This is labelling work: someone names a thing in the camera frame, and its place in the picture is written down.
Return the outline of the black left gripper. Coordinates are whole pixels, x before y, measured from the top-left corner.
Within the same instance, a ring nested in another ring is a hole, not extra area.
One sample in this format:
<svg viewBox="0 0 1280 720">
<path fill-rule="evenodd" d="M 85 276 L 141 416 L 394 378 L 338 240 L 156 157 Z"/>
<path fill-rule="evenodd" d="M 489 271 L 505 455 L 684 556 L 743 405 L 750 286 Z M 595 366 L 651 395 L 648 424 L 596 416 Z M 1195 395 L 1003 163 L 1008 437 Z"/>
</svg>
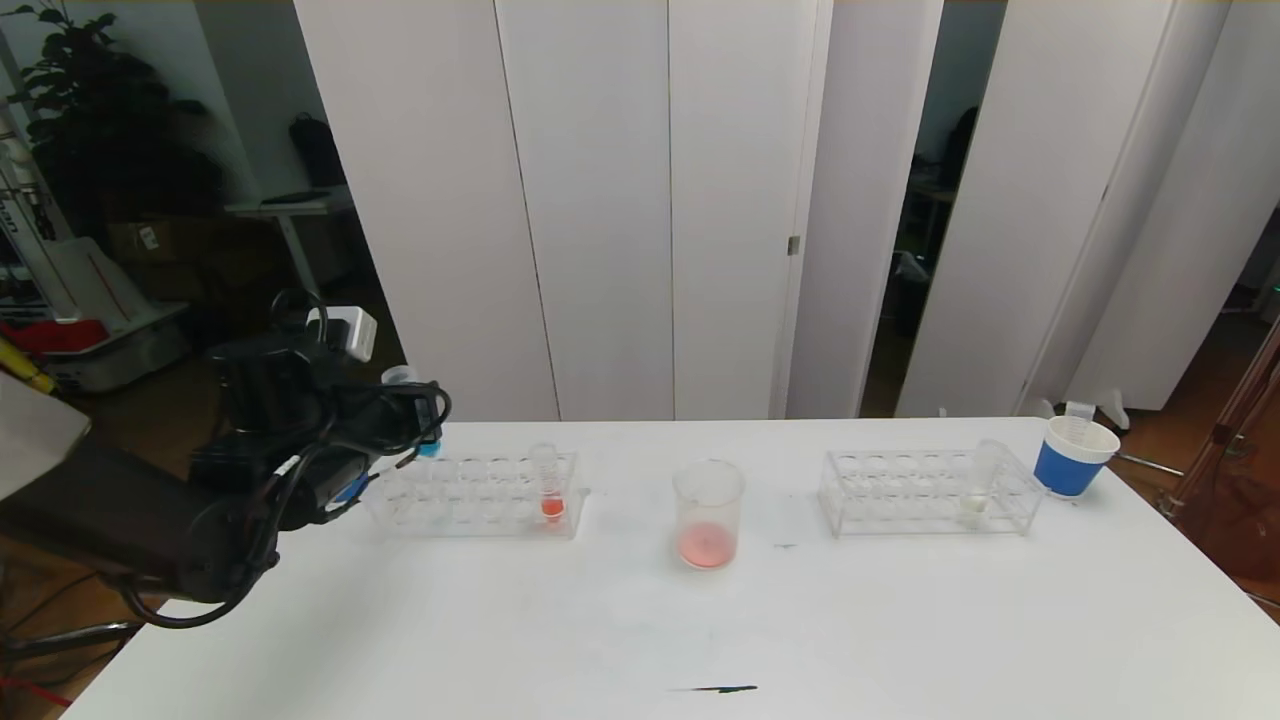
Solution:
<svg viewBox="0 0 1280 720">
<path fill-rule="evenodd" d="M 340 384 L 330 389 L 330 437 L 366 454 L 392 456 L 439 441 L 443 388 L 436 382 Z"/>
</svg>

